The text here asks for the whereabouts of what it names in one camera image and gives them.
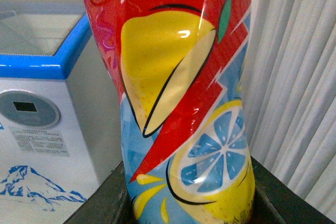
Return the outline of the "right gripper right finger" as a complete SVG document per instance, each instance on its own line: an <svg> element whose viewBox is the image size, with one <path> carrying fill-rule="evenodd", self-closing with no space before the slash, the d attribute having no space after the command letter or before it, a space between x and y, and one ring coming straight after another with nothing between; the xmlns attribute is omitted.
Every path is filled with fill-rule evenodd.
<svg viewBox="0 0 336 224"><path fill-rule="evenodd" d="M333 223L313 208L254 158L252 160L256 182L251 223Z"/></svg>

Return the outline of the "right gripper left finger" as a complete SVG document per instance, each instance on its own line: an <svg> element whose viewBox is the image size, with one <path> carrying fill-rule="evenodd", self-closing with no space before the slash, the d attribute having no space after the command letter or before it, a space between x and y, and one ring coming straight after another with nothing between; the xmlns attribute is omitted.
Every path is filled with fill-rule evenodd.
<svg viewBox="0 0 336 224"><path fill-rule="evenodd" d="M134 223L123 163L65 223Z"/></svg>

